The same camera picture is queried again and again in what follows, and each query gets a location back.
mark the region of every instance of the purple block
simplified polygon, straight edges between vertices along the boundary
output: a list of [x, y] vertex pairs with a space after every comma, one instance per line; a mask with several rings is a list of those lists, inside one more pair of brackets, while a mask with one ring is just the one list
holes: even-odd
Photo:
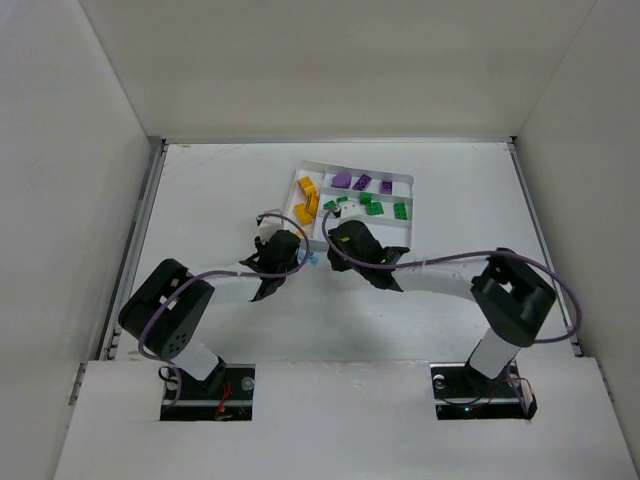
[[349, 188], [351, 186], [351, 174], [349, 172], [341, 172], [331, 180], [331, 186], [334, 188]]
[[383, 180], [380, 182], [380, 193], [391, 195], [393, 191], [393, 182], [391, 180]]
[[369, 175], [362, 175], [356, 184], [353, 186], [354, 190], [359, 190], [360, 192], [367, 189], [369, 184], [371, 183], [371, 177]]

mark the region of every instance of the green block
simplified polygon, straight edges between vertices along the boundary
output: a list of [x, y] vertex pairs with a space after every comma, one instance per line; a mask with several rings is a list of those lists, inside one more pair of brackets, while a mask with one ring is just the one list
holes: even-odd
[[372, 202], [367, 205], [367, 215], [382, 215], [384, 210], [380, 202]]
[[372, 198], [373, 198], [373, 196], [370, 193], [362, 192], [360, 194], [360, 204], [369, 205], [371, 203], [371, 199]]
[[407, 216], [407, 207], [404, 206], [404, 203], [394, 203], [393, 214], [398, 220], [409, 219], [409, 217]]

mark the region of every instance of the white wall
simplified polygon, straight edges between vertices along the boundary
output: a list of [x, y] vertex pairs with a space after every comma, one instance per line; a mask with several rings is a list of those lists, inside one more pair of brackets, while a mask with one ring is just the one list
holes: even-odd
[[517, 134], [593, 0], [82, 0], [142, 125]]
[[53, 474], [148, 144], [77, 0], [0, 8], [0, 477]]
[[640, 465], [640, 2], [598, 0], [518, 138], [556, 266], [585, 307]]

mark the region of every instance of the tray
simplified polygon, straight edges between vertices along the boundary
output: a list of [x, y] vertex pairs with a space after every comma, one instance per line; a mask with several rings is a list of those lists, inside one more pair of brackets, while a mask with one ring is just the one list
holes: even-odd
[[[340, 172], [351, 173], [351, 185], [349, 188], [334, 188], [331, 186], [332, 179]], [[380, 202], [384, 213], [382, 215], [367, 215], [364, 206], [360, 205], [360, 191], [354, 190], [353, 186], [362, 174], [371, 177], [371, 183], [365, 190], [372, 194], [372, 201]], [[285, 205], [284, 213], [288, 217], [297, 221], [294, 207], [300, 203], [305, 203], [306, 198], [298, 187], [298, 180], [309, 177], [320, 196], [318, 212], [313, 219], [313, 223], [304, 227], [305, 232], [311, 240], [311, 248], [314, 251], [326, 251], [328, 245], [325, 242], [322, 231], [322, 217], [326, 210], [322, 206], [330, 200], [335, 201], [338, 197], [348, 197], [362, 208], [362, 221], [367, 224], [371, 233], [383, 246], [411, 247], [411, 232], [413, 218], [413, 177], [399, 173], [379, 172], [376, 170], [363, 170], [340, 165], [329, 165], [304, 160], [300, 162], [291, 183], [289, 197]], [[382, 180], [393, 182], [391, 195], [380, 193]], [[407, 220], [396, 219], [393, 212], [394, 203], [404, 203], [407, 210]], [[331, 217], [327, 222], [327, 229], [330, 230], [338, 226], [338, 219]]]

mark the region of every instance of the white table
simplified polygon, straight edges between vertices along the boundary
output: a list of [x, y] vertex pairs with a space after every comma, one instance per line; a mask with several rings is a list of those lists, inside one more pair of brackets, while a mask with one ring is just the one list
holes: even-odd
[[[303, 159], [413, 175], [425, 254], [508, 246], [542, 260], [505, 144], [172, 146], [136, 286], [166, 257], [205, 268], [252, 253], [255, 215], [284, 205]], [[158, 422], [158, 364], [124, 336], [121, 361], [87, 369], [56, 480], [635, 478], [596, 362], [568, 342], [518, 356], [532, 423], [436, 419], [425, 360], [468, 357], [487, 326], [470, 302], [381, 292], [324, 260], [203, 321], [225, 360], [257, 362], [253, 420]], [[541, 334], [564, 331], [556, 308]]]
[[[172, 145], [134, 288], [168, 257], [209, 268], [251, 255], [255, 216], [284, 207], [302, 160], [413, 175], [416, 252], [509, 247], [544, 260], [505, 143]], [[331, 272], [323, 257], [264, 301], [209, 308], [197, 335], [228, 363], [464, 361], [487, 326], [470, 302], [376, 290], [353, 272]], [[556, 306], [540, 335], [565, 331]], [[135, 357], [135, 350], [124, 334], [117, 358]], [[573, 355], [568, 341], [527, 353]]]

